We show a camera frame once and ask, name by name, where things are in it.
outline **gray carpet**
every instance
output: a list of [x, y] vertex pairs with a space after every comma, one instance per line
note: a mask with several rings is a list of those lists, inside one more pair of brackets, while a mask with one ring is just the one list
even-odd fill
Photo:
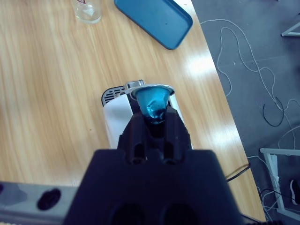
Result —
[[[280, 34], [291, 25], [300, 21], [299, 0], [193, 0], [199, 21], [223, 18], [240, 26], [245, 32], [259, 67], [269, 67], [275, 74], [274, 96], [282, 102], [284, 108], [287, 101], [294, 98], [300, 102], [300, 37], [281, 37]], [[217, 65], [220, 51], [220, 30], [222, 27], [233, 29], [239, 40], [242, 57], [247, 65], [257, 70], [248, 45], [241, 32], [227, 22], [209, 22], [202, 29]], [[263, 119], [263, 105], [266, 118], [277, 124], [282, 116], [265, 90], [259, 74], [251, 72], [241, 63], [237, 42], [234, 35], [224, 31], [223, 52], [219, 67], [226, 72], [232, 82], [232, 92], [227, 97], [234, 121], [240, 134], [247, 156], [259, 155], [262, 147], [278, 147], [280, 137], [290, 128], [286, 119], [279, 127], [271, 127]], [[262, 71], [263, 79], [271, 90], [273, 77], [269, 71]], [[225, 93], [229, 91], [227, 78], [219, 73]], [[300, 125], [300, 107], [291, 103], [286, 111], [291, 126]], [[295, 131], [296, 148], [300, 149], [300, 129]], [[293, 148], [293, 136], [289, 133], [280, 143], [281, 148]], [[257, 186], [261, 190], [271, 188], [270, 176], [264, 164], [258, 159], [250, 159], [252, 172]], [[290, 195], [289, 182], [292, 179], [300, 182], [300, 157], [278, 157], [279, 180], [282, 193]], [[266, 197], [265, 205], [275, 202], [274, 195]], [[294, 206], [289, 198], [284, 197], [286, 208], [300, 211], [300, 205]], [[273, 220], [282, 220], [285, 224], [300, 222], [270, 210]]]

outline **white metal frame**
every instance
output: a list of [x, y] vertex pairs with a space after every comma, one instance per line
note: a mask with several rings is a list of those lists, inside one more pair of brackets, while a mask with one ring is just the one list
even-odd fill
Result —
[[293, 25], [291, 28], [287, 29], [285, 32], [281, 34], [281, 36], [294, 36], [294, 37], [300, 37], [300, 32], [293, 32], [294, 29], [297, 27], [300, 27], [300, 22]]
[[[268, 168], [270, 169], [270, 177], [273, 185], [273, 190], [280, 192], [279, 182], [278, 182], [278, 164], [277, 164], [277, 156], [276, 155], [287, 155], [287, 156], [300, 156], [300, 150], [292, 150], [292, 149], [266, 149], [261, 148], [260, 152], [263, 154]], [[278, 193], [274, 193], [277, 199], [278, 208], [276, 209], [278, 213], [281, 213], [287, 217], [296, 219], [300, 221], [300, 214], [291, 212], [285, 209], [285, 205], [283, 203], [282, 196]]]

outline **table surface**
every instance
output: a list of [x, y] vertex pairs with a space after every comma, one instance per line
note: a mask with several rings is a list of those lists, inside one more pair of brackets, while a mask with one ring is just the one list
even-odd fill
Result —
[[[176, 2], [194, 24], [170, 51], [112, 0], [96, 25], [68, 0], [1, 1], [0, 180], [79, 185], [109, 147], [102, 93], [138, 79], [176, 89], [193, 147], [214, 150], [226, 176], [248, 163], [193, 5]], [[230, 187], [242, 213], [265, 220], [250, 170]]]

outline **black cable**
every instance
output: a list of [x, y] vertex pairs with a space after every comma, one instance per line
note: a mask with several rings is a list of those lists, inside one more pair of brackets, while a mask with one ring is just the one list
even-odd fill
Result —
[[274, 128], [278, 127], [278, 126], [282, 123], [282, 121], [283, 121], [283, 119], [284, 119], [284, 117], [285, 117], [285, 111], [284, 111], [284, 109], [283, 109], [283, 105], [282, 105], [281, 101], [280, 101], [277, 97], [275, 97], [275, 98], [276, 98], [277, 101], [280, 103], [281, 108], [282, 108], [282, 118], [281, 118], [281, 121], [280, 121], [277, 125], [273, 125], [273, 124], [271, 124], [269, 121], [267, 121], [267, 119], [266, 119], [266, 117], [265, 117], [265, 115], [264, 115], [264, 107], [265, 107], [266, 104], [263, 104], [263, 107], [262, 107], [262, 115], [263, 115], [264, 120], [265, 120], [270, 126], [272, 126], [272, 127], [274, 127]]
[[280, 195], [283, 196], [283, 197], [286, 197], [286, 198], [289, 198], [289, 199], [292, 199], [292, 200], [296, 201], [295, 199], [293, 199], [292, 197], [290, 197], [290, 196], [288, 196], [288, 195], [282, 194], [282, 193], [280, 193], [280, 192], [278, 192], [278, 191], [274, 191], [274, 190], [269, 189], [269, 188], [265, 188], [264, 190], [262, 190], [262, 191], [260, 192], [260, 194], [259, 194], [260, 197], [262, 197], [262, 193], [263, 193], [264, 191], [273, 191], [273, 192], [275, 192], [275, 193], [277, 193], [277, 194], [280, 194]]
[[241, 176], [244, 172], [246, 172], [248, 169], [250, 169], [250, 167], [251, 167], [251, 164], [249, 163], [245, 169], [241, 170], [240, 172], [238, 172], [238, 173], [237, 173], [236, 175], [234, 175], [233, 177], [228, 178], [226, 181], [227, 181], [227, 182], [230, 182], [230, 181], [232, 181], [233, 179], [235, 179], [235, 178]]

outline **glass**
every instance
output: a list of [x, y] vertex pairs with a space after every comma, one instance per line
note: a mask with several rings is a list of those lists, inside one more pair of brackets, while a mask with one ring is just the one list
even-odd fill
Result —
[[102, 16], [101, 0], [71, 0], [76, 17], [84, 23], [97, 23]]

